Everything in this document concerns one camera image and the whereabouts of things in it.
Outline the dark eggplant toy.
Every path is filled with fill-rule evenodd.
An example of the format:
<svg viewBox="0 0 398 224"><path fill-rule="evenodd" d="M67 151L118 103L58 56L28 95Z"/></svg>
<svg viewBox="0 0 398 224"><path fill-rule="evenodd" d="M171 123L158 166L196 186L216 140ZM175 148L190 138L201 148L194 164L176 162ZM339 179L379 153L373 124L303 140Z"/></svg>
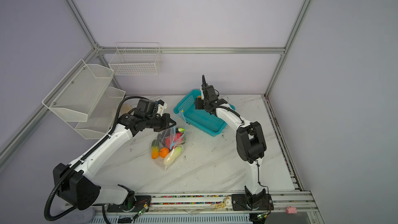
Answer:
<svg viewBox="0 0 398 224"><path fill-rule="evenodd" d="M183 133L183 137L184 137L184 141L185 141L185 129L184 128L176 128L176 129L168 129L166 130L164 136L162 137L161 143L165 146L165 140L167 137L169 137L170 135L173 135L175 133Z"/></svg>

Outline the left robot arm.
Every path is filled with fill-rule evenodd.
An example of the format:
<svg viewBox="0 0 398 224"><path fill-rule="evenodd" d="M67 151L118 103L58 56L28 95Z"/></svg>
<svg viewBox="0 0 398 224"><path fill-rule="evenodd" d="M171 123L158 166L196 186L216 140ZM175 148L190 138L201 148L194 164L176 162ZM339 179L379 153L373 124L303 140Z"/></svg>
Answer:
<svg viewBox="0 0 398 224"><path fill-rule="evenodd" d="M119 205L126 211L133 208L136 202L133 190L121 184L98 185L93 179L105 162L135 135L146 129L162 132L176 125L165 112L167 104L164 101L141 96L137 100L132 112L121 114L122 105L118 106L109 132L88 151L69 164L60 163L54 168L55 187L51 198L58 196L79 210L99 204Z"/></svg>

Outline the white radish toy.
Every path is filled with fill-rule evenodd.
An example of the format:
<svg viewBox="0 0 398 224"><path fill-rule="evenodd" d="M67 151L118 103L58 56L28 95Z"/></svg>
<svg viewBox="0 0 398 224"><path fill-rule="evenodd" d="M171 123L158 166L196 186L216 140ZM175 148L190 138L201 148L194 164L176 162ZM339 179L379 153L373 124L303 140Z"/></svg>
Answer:
<svg viewBox="0 0 398 224"><path fill-rule="evenodd" d="M165 167L170 166L183 152L183 148L181 146L177 146L172 151L168 153L168 155L163 159L163 164Z"/></svg>

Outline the orange persimmon toy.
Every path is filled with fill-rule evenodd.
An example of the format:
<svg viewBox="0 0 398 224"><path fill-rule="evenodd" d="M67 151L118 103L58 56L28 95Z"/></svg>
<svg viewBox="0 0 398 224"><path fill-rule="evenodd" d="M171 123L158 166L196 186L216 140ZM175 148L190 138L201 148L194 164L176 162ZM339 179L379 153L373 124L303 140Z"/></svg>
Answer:
<svg viewBox="0 0 398 224"><path fill-rule="evenodd" d="M170 150L167 147L163 147L160 152L159 152L159 156L161 158L165 158L168 154L169 154Z"/></svg>

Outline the green yellow cucumber toy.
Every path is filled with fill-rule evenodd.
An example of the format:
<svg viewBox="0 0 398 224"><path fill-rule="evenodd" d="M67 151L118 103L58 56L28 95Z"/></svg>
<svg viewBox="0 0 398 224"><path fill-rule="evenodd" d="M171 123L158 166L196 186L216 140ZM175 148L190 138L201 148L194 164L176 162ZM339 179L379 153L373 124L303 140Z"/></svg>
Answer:
<svg viewBox="0 0 398 224"><path fill-rule="evenodd" d="M160 145L158 140L153 140L151 144L151 158L157 159L160 153Z"/></svg>

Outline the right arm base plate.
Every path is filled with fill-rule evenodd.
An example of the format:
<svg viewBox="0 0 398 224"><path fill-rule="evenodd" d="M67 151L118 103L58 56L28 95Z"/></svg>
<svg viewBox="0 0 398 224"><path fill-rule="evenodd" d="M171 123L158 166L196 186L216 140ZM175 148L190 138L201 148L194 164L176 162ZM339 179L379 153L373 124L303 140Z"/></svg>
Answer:
<svg viewBox="0 0 398 224"><path fill-rule="evenodd" d="M274 203L270 194L233 194L232 208L234 211L273 211Z"/></svg>

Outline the pink dragonfruit toy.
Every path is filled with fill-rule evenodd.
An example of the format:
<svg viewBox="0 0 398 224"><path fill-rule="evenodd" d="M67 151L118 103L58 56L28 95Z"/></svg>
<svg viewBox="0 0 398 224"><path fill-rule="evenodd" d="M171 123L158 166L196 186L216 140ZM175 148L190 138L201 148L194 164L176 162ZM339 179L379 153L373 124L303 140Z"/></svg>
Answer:
<svg viewBox="0 0 398 224"><path fill-rule="evenodd" d="M169 137L166 138L165 142L165 146L168 149L174 149L176 146L179 146L181 144L184 143L184 137L183 137L183 133L175 133L173 135L170 135Z"/></svg>

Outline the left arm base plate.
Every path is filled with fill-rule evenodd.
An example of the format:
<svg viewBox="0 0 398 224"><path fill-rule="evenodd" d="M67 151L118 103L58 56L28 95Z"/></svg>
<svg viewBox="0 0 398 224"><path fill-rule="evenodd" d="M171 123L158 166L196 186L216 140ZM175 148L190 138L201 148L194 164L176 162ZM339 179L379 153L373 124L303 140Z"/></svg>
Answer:
<svg viewBox="0 0 398 224"><path fill-rule="evenodd" d="M150 206L151 199L150 195L134 195L122 204L110 204L106 210L108 213L138 213L145 205Z"/></svg>

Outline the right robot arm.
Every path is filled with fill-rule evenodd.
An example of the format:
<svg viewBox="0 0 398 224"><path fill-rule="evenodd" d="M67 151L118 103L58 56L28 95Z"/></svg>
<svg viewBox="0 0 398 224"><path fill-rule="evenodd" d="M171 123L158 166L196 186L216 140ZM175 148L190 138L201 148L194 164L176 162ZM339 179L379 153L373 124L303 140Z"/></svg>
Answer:
<svg viewBox="0 0 398 224"><path fill-rule="evenodd" d="M245 186L246 190L252 195L259 194L263 188L261 163L267 149L261 124L247 120L233 110L225 99L219 97L218 91L206 81L202 82L201 96L196 99L195 108L218 117L236 132L237 153L249 164L248 175L251 179Z"/></svg>

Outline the clear zip top bag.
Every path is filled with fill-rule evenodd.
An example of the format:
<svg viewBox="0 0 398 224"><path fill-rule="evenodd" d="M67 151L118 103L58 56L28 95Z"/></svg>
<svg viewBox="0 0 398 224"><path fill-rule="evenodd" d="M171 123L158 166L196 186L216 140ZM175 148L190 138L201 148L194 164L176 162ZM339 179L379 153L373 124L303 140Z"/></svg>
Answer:
<svg viewBox="0 0 398 224"><path fill-rule="evenodd" d="M172 120L176 122L176 125L160 132L150 146L152 161L164 171L168 170L182 155L186 143L185 112L181 111L174 115Z"/></svg>

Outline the teal plastic basket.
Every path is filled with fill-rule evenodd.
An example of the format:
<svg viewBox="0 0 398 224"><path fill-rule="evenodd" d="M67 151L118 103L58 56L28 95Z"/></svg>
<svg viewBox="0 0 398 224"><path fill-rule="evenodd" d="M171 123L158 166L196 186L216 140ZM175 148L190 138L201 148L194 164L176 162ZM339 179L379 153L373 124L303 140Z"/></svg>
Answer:
<svg viewBox="0 0 398 224"><path fill-rule="evenodd" d="M183 112L188 124L198 128L210 136L221 134L226 128L227 123L222 119L207 113L205 110L196 110L194 103L198 96L201 96L200 90L192 90L174 107L173 112L175 114Z"/></svg>

